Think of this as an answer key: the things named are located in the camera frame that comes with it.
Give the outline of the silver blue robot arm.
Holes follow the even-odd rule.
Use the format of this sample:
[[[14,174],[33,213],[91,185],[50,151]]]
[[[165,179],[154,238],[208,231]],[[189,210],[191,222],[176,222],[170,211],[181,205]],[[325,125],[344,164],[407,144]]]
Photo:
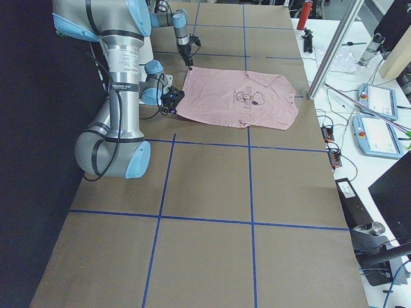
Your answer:
[[[139,54],[151,48],[152,21],[146,1],[53,1],[53,22],[61,35],[100,44],[109,98],[77,138],[74,154],[83,171],[96,178],[142,177],[151,146],[139,127],[139,103],[159,100],[156,86],[167,82],[162,65]]]
[[[177,51],[185,66],[191,71],[193,68],[192,45],[196,44],[200,47],[201,43],[198,37],[189,33],[187,12],[183,9],[173,11],[167,1],[149,3],[148,9],[153,28],[173,27]]]

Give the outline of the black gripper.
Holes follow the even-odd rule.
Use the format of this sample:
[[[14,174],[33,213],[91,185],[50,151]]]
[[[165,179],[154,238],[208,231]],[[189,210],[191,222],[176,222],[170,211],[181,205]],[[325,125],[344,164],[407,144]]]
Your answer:
[[[162,104],[161,104],[161,113],[162,113],[162,114],[169,114],[169,113],[174,114],[174,113],[177,112],[177,111],[176,111],[177,106],[178,106],[178,105],[164,104],[164,103],[162,102]]]
[[[178,51],[185,63],[185,66],[189,66],[188,69],[191,71],[193,69],[193,58],[191,54],[191,44],[178,45]]]

